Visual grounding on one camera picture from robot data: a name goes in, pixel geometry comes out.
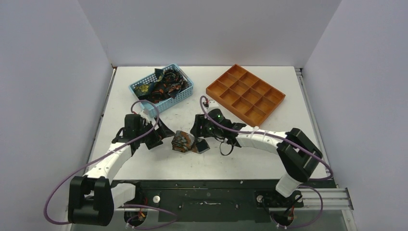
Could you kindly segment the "orange floral necktie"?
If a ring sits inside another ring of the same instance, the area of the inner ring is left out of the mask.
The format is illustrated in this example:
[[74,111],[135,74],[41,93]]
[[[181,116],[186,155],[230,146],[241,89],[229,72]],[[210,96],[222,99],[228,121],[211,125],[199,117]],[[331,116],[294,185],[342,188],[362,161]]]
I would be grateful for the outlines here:
[[210,147],[205,139],[196,138],[193,135],[181,130],[176,131],[171,144],[172,150],[181,153],[193,152],[202,154],[210,150]]

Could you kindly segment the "orange wooden compartment tray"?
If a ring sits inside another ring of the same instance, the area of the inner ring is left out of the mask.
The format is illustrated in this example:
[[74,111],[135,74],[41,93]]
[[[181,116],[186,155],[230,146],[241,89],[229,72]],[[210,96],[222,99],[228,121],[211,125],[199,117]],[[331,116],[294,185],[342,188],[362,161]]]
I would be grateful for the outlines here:
[[286,97],[238,64],[210,84],[206,94],[252,127],[263,124]]

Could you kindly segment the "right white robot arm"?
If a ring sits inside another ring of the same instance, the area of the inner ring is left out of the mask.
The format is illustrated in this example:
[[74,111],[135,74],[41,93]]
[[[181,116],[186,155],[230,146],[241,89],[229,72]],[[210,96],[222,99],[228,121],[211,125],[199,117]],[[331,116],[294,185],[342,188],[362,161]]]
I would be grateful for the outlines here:
[[298,128],[287,132],[272,132],[254,128],[245,123],[231,122],[220,109],[197,114],[190,133],[196,138],[217,138],[233,147],[248,147],[277,154],[285,168],[272,193],[273,203],[285,206],[292,193],[307,182],[322,153],[318,147]]

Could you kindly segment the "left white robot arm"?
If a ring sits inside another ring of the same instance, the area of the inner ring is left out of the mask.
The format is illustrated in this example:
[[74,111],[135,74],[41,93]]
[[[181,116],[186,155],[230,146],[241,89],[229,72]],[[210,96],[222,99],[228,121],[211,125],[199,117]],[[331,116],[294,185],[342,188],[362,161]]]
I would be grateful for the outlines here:
[[129,160],[141,144],[152,149],[163,144],[163,139],[175,133],[159,118],[152,122],[138,114],[127,114],[124,126],[112,139],[109,155],[88,170],[83,176],[70,181],[68,221],[74,224],[107,226],[114,211],[128,203],[138,207],[143,202],[143,193],[131,183],[112,186],[113,179],[122,165]]

